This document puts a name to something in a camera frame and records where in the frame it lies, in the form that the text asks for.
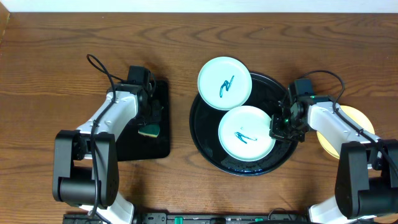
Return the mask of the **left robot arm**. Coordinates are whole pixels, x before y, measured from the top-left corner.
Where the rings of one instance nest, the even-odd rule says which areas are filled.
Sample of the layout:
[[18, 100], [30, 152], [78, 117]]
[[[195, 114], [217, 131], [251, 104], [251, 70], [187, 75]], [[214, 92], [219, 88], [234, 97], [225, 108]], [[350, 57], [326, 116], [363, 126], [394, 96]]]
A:
[[119, 192], [119, 162], [169, 154], [167, 82], [116, 84], [86, 123], [56, 135], [52, 195], [86, 210], [82, 223], [133, 223], [134, 205]]

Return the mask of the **light blue plate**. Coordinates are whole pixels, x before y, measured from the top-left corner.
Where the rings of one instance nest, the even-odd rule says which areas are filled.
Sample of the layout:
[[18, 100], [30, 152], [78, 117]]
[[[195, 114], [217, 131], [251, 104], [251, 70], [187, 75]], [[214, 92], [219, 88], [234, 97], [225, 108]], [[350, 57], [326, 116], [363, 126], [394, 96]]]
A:
[[228, 111], [243, 105], [252, 91], [249, 70], [232, 57], [217, 57], [202, 66], [197, 80], [198, 92], [210, 107]]
[[233, 158], [253, 162], [266, 157], [275, 146], [270, 137], [271, 117], [254, 106], [239, 106], [228, 111], [218, 126], [222, 148]]

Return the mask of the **light blue plate top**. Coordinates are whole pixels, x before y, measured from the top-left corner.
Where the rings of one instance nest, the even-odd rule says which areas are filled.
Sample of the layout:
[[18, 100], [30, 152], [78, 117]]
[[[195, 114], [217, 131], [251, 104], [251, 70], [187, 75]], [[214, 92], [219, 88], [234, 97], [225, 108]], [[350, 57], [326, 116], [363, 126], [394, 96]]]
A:
[[243, 105], [252, 91], [249, 70], [232, 57], [217, 57], [202, 66], [197, 80], [198, 92], [210, 107], [228, 111]]

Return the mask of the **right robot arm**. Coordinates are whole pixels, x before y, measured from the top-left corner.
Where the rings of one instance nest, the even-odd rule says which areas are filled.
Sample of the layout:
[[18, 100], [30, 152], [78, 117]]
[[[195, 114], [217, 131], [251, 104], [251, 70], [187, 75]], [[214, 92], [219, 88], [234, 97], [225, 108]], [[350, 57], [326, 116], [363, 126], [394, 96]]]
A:
[[279, 106], [271, 137], [302, 142], [306, 132], [317, 131], [339, 155], [335, 194], [310, 208], [311, 220], [350, 222], [397, 213], [397, 140], [369, 133], [329, 96], [294, 96]]

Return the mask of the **black rectangular tray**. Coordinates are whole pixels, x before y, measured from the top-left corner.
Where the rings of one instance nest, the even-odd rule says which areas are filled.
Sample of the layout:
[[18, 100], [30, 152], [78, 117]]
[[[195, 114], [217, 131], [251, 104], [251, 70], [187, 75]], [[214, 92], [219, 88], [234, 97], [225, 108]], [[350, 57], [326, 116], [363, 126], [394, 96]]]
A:
[[157, 81], [154, 95], [162, 105], [162, 120], [158, 123], [160, 134], [156, 138], [150, 138], [138, 133], [138, 129], [142, 126], [125, 126], [116, 141], [119, 161], [160, 159], [170, 154], [170, 105], [167, 81]]

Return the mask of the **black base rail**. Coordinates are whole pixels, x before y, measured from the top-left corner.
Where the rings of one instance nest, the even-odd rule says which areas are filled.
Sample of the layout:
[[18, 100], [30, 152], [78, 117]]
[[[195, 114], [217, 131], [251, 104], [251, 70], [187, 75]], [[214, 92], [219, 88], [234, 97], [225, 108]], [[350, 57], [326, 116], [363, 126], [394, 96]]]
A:
[[132, 224], [245, 224], [245, 223], [310, 223], [303, 215], [273, 213], [271, 215], [193, 215], [138, 213]]

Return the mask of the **green scrubbing sponge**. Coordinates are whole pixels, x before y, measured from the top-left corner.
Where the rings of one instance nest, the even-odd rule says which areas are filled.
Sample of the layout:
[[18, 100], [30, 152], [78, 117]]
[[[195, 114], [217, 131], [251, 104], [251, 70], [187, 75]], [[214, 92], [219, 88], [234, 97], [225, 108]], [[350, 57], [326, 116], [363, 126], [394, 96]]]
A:
[[138, 133], [142, 136], [156, 138], [160, 134], [160, 126], [158, 124], [148, 124], [140, 127]]

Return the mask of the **yellow plate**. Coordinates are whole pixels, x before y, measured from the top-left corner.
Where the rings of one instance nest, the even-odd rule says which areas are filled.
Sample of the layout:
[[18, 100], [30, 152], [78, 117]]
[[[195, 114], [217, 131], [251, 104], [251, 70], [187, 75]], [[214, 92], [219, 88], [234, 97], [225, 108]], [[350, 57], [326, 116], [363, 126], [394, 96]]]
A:
[[[368, 117], [362, 113], [360, 110], [353, 108], [351, 106], [340, 106], [341, 110], [347, 114], [353, 121], [359, 124], [362, 128], [367, 130], [371, 134], [375, 134], [374, 127]], [[337, 153], [336, 149], [326, 140], [326, 138], [319, 132], [317, 132], [317, 138], [322, 148], [329, 153], [329, 155], [333, 156], [336, 159], [340, 158], [340, 155]]]

